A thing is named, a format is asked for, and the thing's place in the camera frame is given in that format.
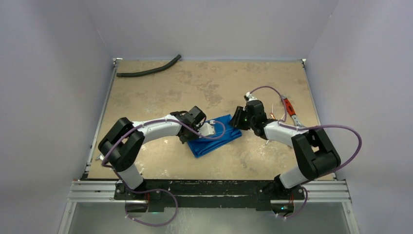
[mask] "orange handle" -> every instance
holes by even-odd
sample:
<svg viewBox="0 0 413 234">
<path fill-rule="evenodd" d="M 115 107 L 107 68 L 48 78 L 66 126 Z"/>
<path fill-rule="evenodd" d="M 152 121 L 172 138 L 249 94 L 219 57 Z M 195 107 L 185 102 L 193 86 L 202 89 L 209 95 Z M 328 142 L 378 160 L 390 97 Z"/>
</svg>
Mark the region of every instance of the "orange handle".
<svg viewBox="0 0 413 234">
<path fill-rule="evenodd" d="M 288 98 L 283 99 L 285 106 L 287 107 L 287 112 L 290 116 L 293 116 L 296 114 L 296 112 L 294 111 L 293 105 L 291 105 L 290 101 L 288 100 Z"/>
</svg>

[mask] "gray wall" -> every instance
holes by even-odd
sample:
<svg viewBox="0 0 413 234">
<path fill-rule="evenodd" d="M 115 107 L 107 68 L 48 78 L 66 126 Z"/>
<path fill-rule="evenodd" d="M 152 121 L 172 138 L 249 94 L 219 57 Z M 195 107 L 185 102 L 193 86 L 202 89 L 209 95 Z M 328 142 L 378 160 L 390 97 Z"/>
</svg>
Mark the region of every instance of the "gray wall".
<svg viewBox="0 0 413 234">
<path fill-rule="evenodd" d="M 338 0 L 85 0 L 113 57 L 302 59 Z"/>
<path fill-rule="evenodd" d="M 56 233 L 112 60 L 79 0 L 0 3 L 1 233 Z"/>
<path fill-rule="evenodd" d="M 340 0 L 306 70 L 321 122 L 353 126 L 348 181 L 363 234 L 413 230 L 413 2 Z M 352 135 L 331 132 L 343 157 Z"/>
<path fill-rule="evenodd" d="M 174 208 L 135 217 L 149 223 L 168 220 Z M 274 217 L 272 211 L 255 209 L 180 208 L 175 220 L 163 227 L 139 225 L 125 219 L 125 204 L 83 203 L 76 208 L 70 234 L 348 234 L 340 203 L 307 203 L 291 220 Z"/>
</svg>

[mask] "folded blue fabric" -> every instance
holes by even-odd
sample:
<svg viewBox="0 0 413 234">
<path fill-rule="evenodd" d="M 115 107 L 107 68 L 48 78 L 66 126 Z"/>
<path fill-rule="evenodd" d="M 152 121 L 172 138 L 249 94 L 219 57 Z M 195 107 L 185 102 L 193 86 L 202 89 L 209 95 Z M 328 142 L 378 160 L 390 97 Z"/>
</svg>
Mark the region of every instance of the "folded blue fabric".
<svg viewBox="0 0 413 234">
<path fill-rule="evenodd" d="M 215 118 L 213 120 L 220 121 L 225 125 L 225 134 L 222 138 L 218 140 L 210 140 L 205 138 L 200 138 L 197 140 L 188 141 L 188 146 L 191 149 L 195 157 L 201 157 L 208 154 L 209 152 L 218 149 L 219 147 L 231 142 L 240 136 L 242 136 L 239 129 L 233 128 L 229 125 L 231 120 L 231 115 L 226 115 L 222 117 Z M 215 135 L 209 137 L 218 137 L 222 134 L 223 128 L 221 124 L 215 124 Z"/>
</svg>

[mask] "glass panel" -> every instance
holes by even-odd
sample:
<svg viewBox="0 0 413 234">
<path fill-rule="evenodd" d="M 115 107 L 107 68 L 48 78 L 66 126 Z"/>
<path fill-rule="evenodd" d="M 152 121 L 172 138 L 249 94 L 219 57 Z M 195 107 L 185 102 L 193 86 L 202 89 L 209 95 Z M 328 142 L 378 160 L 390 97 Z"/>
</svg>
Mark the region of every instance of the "glass panel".
<svg viewBox="0 0 413 234">
<path fill-rule="evenodd" d="M 163 213 L 143 213 L 139 219 L 165 222 L 174 209 Z M 69 233 L 180 233 L 180 234 L 347 234 L 341 203 L 308 203 L 298 216 L 286 222 L 272 212 L 254 209 L 180 208 L 177 217 L 163 227 L 148 227 L 125 219 L 122 203 L 78 203 Z"/>
</svg>

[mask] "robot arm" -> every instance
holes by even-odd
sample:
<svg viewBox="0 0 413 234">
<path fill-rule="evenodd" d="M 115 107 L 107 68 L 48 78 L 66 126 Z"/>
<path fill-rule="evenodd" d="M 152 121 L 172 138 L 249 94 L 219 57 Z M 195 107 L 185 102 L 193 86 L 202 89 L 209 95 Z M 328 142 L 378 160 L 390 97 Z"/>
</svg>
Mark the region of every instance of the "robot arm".
<svg viewBox="0 0 413 234">
<path fill-rule="evenodd" d="M 270 190 L 288 191 L 340 165 L 340 157 L 323 129 L 300 129 L 276 119 L 267 119 L 260 100 L 250 93 L 244 98 L 245 107 L 237 107 L 230 125 L 241 130 L 252 129 L 255 135 L 265 140 L 286 144 L 294 149 L 297 158 L 298 165 L 276 176 Z"/>
<path fill-rule="evenodd" d="M 119 143 L 107 157 L 108 162 L 125 183 L 131 189 L 136 189 L 144 181 L 134 164 L 141 146 L 151 140 L 167 136 L 178 136 L 182 143 L 199 138 L 182 124 L 203 136 L 215 134 L 212 125 L 205 123 L 205 121 L 202 122 L 205 119 L 206 115 L 197 106 L 188 112 L 173 112 L 163 118 L 143 122 L 131 122 L 124 117 L 119 119 L 110 129 L 99 143 L 98 149 L 103 155 L 106 155 L 124 134 L 134 127 L 142 125 L 138 130 L 134 130 L 126 141 Z"/>
</svg>

